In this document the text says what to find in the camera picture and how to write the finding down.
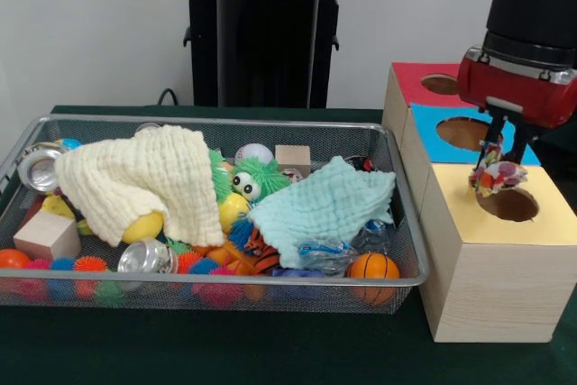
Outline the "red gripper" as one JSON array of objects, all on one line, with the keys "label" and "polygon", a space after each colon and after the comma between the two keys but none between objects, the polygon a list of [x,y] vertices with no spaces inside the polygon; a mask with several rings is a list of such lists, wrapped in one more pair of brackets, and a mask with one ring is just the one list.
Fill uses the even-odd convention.
[{"label": "red gripper", "polygon": [[576,70],[548,69],[512,63],[489,55],[479,46],[465,53],[457,75],[462,101],[490,116],[476,168],[488,148],[499,142],[508,120],[515,115],[513,144],[508,161],[520,164],[528,145],[540,137],[540,127],[552,129],[569,121],[576,110]]}]

